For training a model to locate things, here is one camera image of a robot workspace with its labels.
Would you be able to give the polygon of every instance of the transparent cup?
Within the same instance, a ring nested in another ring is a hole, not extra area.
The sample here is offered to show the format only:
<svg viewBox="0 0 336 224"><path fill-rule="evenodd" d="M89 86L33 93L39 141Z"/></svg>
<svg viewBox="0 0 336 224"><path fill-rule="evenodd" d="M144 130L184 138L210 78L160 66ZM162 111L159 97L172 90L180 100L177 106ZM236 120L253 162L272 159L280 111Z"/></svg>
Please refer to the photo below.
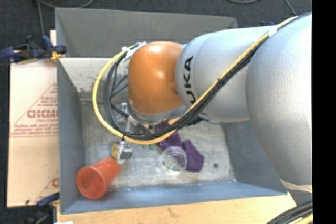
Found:
<svg viewBox="0 0 336 224"><path fill-rule="evenodd" d="M187 154L178 146L170 146L160 154L157 165L167 174L178 175L186 169Z"/></svg>

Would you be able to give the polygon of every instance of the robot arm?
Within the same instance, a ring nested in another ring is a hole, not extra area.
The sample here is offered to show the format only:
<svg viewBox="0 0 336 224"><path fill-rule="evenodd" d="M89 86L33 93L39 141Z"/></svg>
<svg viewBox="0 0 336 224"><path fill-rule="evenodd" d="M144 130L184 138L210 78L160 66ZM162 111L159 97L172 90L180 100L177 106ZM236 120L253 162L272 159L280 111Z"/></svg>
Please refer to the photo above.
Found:
<svg viewBox="0 0 336 224"><path fill-rule="evenodd" d="M152 144L196 116L251 120L279 177L311 185L311 24L312 15L305 14L278 26L202 35L186 45L164 41L135 48L127 66L130 117L174 123L140 135L105 126L131 142Z"/></svg>

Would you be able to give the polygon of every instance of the blue clamp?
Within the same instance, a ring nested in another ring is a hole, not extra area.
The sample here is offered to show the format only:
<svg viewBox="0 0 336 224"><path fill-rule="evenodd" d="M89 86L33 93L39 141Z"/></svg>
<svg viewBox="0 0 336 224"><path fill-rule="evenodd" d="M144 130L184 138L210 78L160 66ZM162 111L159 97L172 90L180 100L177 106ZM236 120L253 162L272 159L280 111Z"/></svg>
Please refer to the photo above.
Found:
<svg viewBox="0 0 336 224"><path fill-rule="evenodd" d="M0 58L11 63L19 63L33 59L52 58L53 52L64 55L67 52L65 45L53 45L48 36L42 36L42 46L36 45L31 36L17 47L8 47L0 51Z"/></svg>

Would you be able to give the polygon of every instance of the purple fabric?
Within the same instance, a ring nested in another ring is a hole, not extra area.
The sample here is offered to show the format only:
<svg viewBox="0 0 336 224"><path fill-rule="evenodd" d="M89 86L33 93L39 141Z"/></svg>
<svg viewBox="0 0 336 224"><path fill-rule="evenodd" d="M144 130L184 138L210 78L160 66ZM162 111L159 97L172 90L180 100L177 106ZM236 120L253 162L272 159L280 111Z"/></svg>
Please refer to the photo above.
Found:
<svg viewBox="0 0 336 224"><path fill-rule="evenodd" d="M158 132L162 129L164 129L165 127L169 126L169 124L167 123L161 123L158 126L155 127L155 131ZM157 145L160 147L160 149L165 150L166 148L170 147L170 146L178 146L178 147L182 147L181 144L181 138L178 132L173 133L172 135L170 135L168 138L166 138L165 140L158 142Z"/></svg>
<svg viewBox="0 0 336 224"><path fill-rule="evenodd" d="M188 162L186 170L191 172L199 172L204 164L204 156L195 148L190 140L182 143L182 149L186 152Z"/></svg>

